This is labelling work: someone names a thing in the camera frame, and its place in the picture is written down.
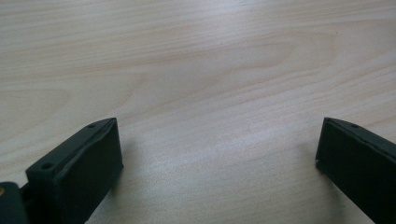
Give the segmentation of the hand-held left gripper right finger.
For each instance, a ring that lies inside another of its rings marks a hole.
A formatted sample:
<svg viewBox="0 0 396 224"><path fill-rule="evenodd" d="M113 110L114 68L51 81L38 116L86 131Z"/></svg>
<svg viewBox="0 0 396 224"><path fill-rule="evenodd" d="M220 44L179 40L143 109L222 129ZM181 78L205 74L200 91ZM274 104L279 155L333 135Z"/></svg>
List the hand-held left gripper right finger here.
<svg viewBox="0 0 396 224"><path fill-rule="evenodd" d="M326 118L316 166L375 224L396 224L396 144L354 123Z"/></svg>

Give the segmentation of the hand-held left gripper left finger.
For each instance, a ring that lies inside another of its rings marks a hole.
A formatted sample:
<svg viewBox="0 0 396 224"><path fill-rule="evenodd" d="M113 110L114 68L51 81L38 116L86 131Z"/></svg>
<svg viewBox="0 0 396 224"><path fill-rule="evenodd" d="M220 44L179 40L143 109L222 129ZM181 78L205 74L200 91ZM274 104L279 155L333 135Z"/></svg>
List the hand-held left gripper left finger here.
<svg viewBox="0 0 396 224"><path fill-rule="evenodd" d="M91 123L26 170L34 224L85 224L123 169L115 118Z"/></svg>

